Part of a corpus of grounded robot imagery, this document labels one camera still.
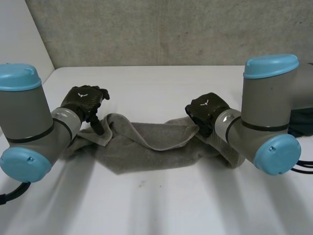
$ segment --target gray towel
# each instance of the gray towel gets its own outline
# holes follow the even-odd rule
[[[64,157],[84,151],[116,174],[183,167],[201,157],[218,155],[230,168],[239,167],[245,160],[215,132],[209,138],[199,135],[198,126],[189,117],[147,124],[109,114],[101,123],[104,135],[95,134],[91,128],[81,130]]]

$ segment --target white logo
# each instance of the white logo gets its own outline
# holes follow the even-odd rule
[[[201,104],[201,105],[207,105],[207,104],[208,104],[208,102],[209,102],[209,100],[207,100],[204,104]]]
[[[79,97],[84,97],[84,96],[87,96],[88,94],[79,94],[78,93],[78,95],[79,95]]]

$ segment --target black cable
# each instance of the black cable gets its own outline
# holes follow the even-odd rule
[[[16,190],[14,190],[13,192],[0,195],[0,205],[3,205],[5,203],[7,203],[8,201],[12,201],[12,200],[20,197],[21,195],[23,195],[28,190],[29,186],[30,186],[30,182],[21,183],[21,185],[18,186],[18,188]]]
[[[313,165],[306,165],[306,164],[299,164],[299,163],[297,163],[297,165],[301,167],[305,167],[305,168],[313,168]]]
[[[299,160],[299,161],[298,161],[298,164],[302,164],[302,165],[313,165],[313,162],[310,162],[310,161],[301,161],[301,160]]]
[[[291,170],[294,171],[294,172],[302,173],[302,174],[308,174],[308,175],[313,174],[313,171],[298,170],[298,169],[295,169],[295,168],[292,168]]]

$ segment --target white table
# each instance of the white table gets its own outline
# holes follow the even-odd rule
[[[99,116],[162,123],[216,92],[240,108],[241,66],[62,68],[44,85],[53,110],[73,86],[109,90]],[[312,139],[300,139],[313,159]],[[0,152],[8,147],[0,137]],[[58,161],[22,197],[0,206],[1,235],[311,235],[312,176],[268,176],[246,161],[227,169],[218,159],[189,167],[115,175],[92,157]],[[0,193],[19,185],[0,171]]]

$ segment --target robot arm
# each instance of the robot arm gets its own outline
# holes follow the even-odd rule
[[[0,66],[0,126],[10,144],[0,159],[2,170],[21,182],[41,180],[79,132],[83,121],[97,134],[104,130],[96,116],[108,91],[74,87],[52,113],[33,66]]]
[[[298,65],[294,55],[251,58],[245,66],[241,112],[213,93],[193,100],[186,111],[200,129],[207,127],[203,132],[215,130],[258,169],[270,175],[285,173],[301,155],[299,142],[287,134],[291,109],[313,106],[313,66],[301,66],[296,78]]]

